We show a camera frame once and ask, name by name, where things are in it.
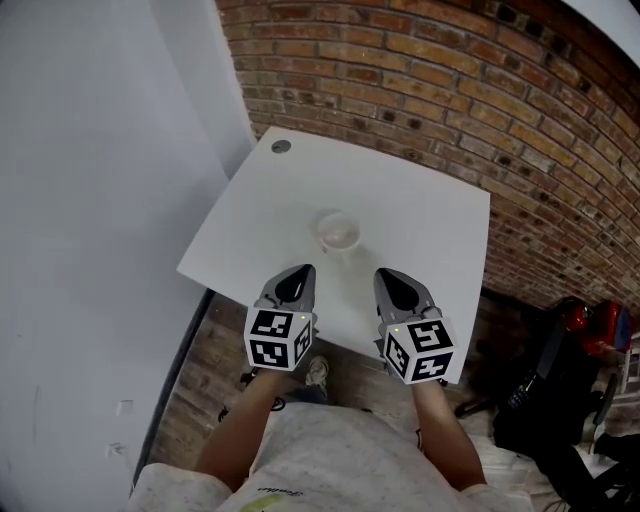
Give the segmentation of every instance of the white t-shirt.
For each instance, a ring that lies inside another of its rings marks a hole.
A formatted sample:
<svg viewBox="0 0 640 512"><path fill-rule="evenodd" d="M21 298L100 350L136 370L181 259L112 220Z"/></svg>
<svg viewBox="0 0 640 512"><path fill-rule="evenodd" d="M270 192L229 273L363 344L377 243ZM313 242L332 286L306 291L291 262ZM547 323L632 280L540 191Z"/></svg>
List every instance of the white t-shirt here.
<svg viewBox="0 0 640 512"><path fill-rule="evenodd" d="M532 512L526 493L453 489L416 447L373 414L289 403L272 413L249 478L236 492L209 475L152 464L129 512Z"/></svg>

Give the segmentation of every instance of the white wall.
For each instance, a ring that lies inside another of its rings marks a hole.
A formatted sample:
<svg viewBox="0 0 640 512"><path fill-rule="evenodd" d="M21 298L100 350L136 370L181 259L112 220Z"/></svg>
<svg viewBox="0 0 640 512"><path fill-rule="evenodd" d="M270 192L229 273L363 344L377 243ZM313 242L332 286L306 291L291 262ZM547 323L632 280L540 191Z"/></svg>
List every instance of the white wall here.
<svg viewBox="0 0 640 512"><path fill-rule="evenodd" d="M153 0L152 5L187 94L231 178L256 140L214 0Z"/></svg>
<svg viewBox="0 0 640 512"><path fill-rule="evenodd" d="M640 14L629 0L564 0L640 66Z"/></svg>
<svg viewBox="0 0 640 512"><path fill-rule="evenodd" d="M181 77L172 57L186 50L170 52L156 21L166 7L0 6L0 503L10 512L123 506L203 292L175 268L227 178L194 109L207 89ZM211 55L200 64L209 76L230 73ZM205 83L215 111L231 93ZM221 111L222 124L246 115ZM124 399L133 414L116 417ZM116 441L128 461L104 457Z"/></svg>

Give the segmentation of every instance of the red object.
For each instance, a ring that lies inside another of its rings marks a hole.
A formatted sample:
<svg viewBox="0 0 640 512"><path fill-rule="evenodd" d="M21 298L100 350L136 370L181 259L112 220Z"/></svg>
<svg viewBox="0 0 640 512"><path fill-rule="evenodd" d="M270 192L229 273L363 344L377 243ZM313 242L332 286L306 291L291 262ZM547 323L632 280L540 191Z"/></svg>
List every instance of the red object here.
<svg viewBox="0 0 640 512"><path fill-rule="evenodd" d="M580 333L582 348L590 355L629 349L633 321L629 310L615 302L605 301L593 309L589 329Z"/></svg>

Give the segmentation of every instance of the screw hole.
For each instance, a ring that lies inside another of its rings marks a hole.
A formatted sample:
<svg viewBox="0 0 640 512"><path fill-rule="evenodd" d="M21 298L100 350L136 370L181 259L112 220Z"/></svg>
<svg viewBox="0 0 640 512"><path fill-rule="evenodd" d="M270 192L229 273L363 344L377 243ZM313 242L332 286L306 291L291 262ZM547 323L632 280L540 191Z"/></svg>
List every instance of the screw hole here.
<svg viewBox="0 0 640 512"><path fill-rule="evenodd" d="M271 151L274 153L286 153L291 149L291 142L288 140L278 140L271 145Z"/></svg>

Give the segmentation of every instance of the leg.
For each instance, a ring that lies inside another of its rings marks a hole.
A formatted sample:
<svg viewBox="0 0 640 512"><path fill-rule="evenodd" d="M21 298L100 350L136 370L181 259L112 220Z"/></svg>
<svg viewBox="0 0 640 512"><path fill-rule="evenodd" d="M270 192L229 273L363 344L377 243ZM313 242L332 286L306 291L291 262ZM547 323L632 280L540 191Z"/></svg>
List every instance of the leg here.
<svg viewBox="0 0 640 512"><path fill-rule="evenodd" d="M285 402L307 402L310 404L328 403L327 375L329 363L322 356L316 356L309 363L309 370L305 378L306 387L299 388L283 396Z"/></svg>

